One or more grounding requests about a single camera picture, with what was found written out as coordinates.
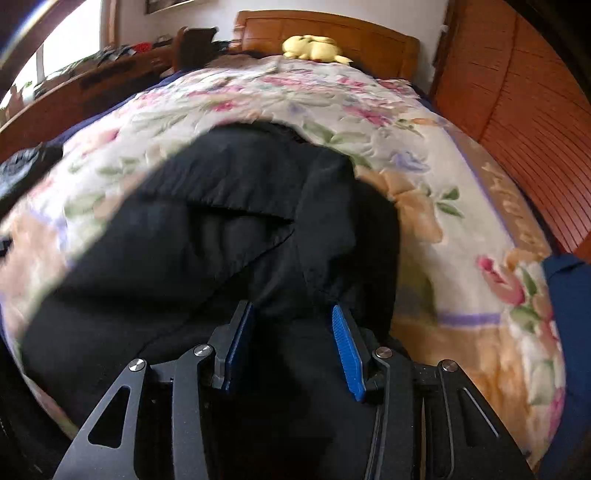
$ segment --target metal screw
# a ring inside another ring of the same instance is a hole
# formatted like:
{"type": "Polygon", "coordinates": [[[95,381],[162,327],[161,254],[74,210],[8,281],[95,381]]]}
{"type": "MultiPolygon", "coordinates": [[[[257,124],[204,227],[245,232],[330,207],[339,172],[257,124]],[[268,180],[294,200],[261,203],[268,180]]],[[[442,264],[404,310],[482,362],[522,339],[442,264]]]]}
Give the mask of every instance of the metal screw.
{"type": "Polygon", "coordinates": [[[193,349],[195,356],[208,356],[212,352],[213,348],[211,345],[197,345],[193,349]]]}
{"type": "Polygon", "coordinates": [[[392,356],[392,350],[387,346],[381,346],[376,348],[375,354],[380,358],[390,358],[392,356]]]}
{"type": "Polygon", "coordinates": [[[141,358],[136,358],[135,360],[132,360],[129,364],[129,369],[132,372],[139,372],[140,370],[143,370],[145,366],[145,360],[142,360],[141,358]]]}
{"type": "Polygon", "coordinates": [[[444,360],[441,362],[441,366],[446,372],[455,372],[457,370],[457,363],[453,360],[444,360]]]}

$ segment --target blue fabric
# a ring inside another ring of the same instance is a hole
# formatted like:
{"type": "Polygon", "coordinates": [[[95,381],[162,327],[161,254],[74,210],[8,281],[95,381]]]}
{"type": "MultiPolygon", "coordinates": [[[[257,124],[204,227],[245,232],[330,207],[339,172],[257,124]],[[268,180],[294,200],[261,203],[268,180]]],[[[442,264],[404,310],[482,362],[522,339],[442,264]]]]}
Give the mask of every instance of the blue fabric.
{"type": "Polygon", "coordinates": [[[550,480],[591,427],[591,265],[564,254],[543,267],[566,363],[564,411],[538,471],[540,480],[550,480]]]}
{"type": "MultiPolygon", "coordinates": [[[[170,77],[166,77],[160,83],[157,83],[156,85],[151,86],[150,88],[146,88],[144,90],[144,92],[149,92],[150,90],[154,90],[155,88],[167,86],[170,83],[174,82],[175,80],[178,80],[179,78],[181,78],[183,75],[188,74],[189,71],[191,71],[191,70],[185,70],[185,71],[181,70],[180,72],[173,73],[170,77]]],[[[95,116],[91,116],[90,118],[83,120],[79,124],[76,124],[73,127],[70,127],[68,130],[66,130],[62,134],[58,135],[57,137],[55,137],[53,140],[50,140],[48,143],[52,144],[52,145],[63,145],[66,141],[71,139],[76,133],[78,133],[83,128],[88,127],[89,125],[93,124],[97,120],[100,120],[101,118],[103,118],[105,115],[108,115],[109,113],[114,112],[118,108],[124,106],[127,102],[129,102],[132,98],[134,98],[135,95],[137,95],[137,94],[134,94],[131,97],[123,100],[122,102],[119,102],[117,105],[109,108],[105,112],[99,113],[98,115],[95,115],[95,116]]]]}

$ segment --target stuffed animal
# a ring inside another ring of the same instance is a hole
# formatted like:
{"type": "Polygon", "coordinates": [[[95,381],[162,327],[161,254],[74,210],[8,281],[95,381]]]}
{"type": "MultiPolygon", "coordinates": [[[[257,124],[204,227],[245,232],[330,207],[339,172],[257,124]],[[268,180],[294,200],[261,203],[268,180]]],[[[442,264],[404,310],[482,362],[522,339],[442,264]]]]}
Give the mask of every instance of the stuffed animal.
{"type": "Polygon", "coordinates": [[[290,37],[283,42],[283,55],[288,59],[314,60],[330,63],[338,61],[348,65],[353,60],[340,55],[340,48],[329,37],[304,35],[290,37]]]}

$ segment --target floral bedspread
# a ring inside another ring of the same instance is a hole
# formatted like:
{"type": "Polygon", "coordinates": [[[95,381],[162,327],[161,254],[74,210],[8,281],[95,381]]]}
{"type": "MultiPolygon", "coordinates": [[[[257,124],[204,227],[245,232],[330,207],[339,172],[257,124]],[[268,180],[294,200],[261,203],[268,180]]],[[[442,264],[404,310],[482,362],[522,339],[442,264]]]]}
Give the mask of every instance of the floral bedspread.
{"type": "MultiPolygon", "coordinates": [[[[285,122],[348,155],[391,200],[403,232],[392,334],[416,361],[455,359],[537,463],[557,428],[565,382],[540,229],[493,159],[423,107],[407,83],[340,64],[222,57],[72,137],[63,160],[1,225],[14,240],[0,264],[0,304],[17,363],[45,294],[148,172],[212,126],[254,119],[285,122]]],[[[74,435],[59,406],[28,383],[74,435]]]]}

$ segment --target framed picture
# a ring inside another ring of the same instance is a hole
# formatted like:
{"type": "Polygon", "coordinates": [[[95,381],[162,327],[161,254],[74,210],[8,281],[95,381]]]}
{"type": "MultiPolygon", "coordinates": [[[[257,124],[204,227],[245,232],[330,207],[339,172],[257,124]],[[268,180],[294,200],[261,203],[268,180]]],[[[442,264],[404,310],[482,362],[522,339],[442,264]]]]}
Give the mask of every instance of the framed picture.
{"type": "Polygon", "coordinates": [[[195,0],[146,0],[146,14],[153,14],[167,8],[188,4],[194,1],[195,0]]]}

